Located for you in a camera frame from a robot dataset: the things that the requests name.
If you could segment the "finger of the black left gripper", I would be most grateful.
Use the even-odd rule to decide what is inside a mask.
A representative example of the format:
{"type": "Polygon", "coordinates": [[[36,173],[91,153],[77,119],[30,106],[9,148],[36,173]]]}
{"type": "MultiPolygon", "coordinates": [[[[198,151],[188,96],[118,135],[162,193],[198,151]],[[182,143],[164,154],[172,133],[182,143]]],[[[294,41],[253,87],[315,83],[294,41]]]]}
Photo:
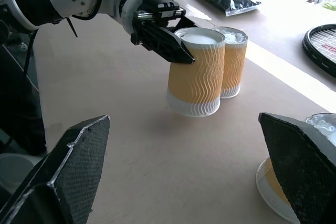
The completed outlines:
{"type": "Polygon", "coordinates": [[[191,65],[195,62],[194,56],[182,40],[168,27],[157,24],[153,20],[135,20],[131,42],[134,45],[142,45],[170,63],[191,65]]]}
{"type": "Polygon", "coordinates": [[[192,20],[188,19],[187,17],[183,16],[177,23],[176,26],[174,27],[168,27],[167,29],[175,33],[179,29],[184,29],[184,28],[193,28],[193,27],[198,27],[192,20]]]}

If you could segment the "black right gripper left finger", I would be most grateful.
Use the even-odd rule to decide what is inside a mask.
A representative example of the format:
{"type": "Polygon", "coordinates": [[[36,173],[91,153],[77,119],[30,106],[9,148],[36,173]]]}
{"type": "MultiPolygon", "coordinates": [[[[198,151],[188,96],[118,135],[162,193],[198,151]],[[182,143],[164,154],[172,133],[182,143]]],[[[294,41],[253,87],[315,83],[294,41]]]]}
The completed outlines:
{"type": "Polygon", "coordinates": [[[100,183],[110,117],[70,127],[34,163],[15,192],[0,200],[0,224],[86,224],[100,183]]]}

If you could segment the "white round container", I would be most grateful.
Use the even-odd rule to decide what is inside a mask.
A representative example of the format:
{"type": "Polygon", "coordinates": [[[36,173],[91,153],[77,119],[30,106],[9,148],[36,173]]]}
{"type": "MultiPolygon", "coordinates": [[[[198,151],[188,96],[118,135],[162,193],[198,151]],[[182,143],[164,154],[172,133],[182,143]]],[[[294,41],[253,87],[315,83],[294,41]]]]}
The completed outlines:
{"type": "Polygon", "coordinates": [[[33,167],[27,155],[0,154],[0,200],[12,195],[33,167]]]}

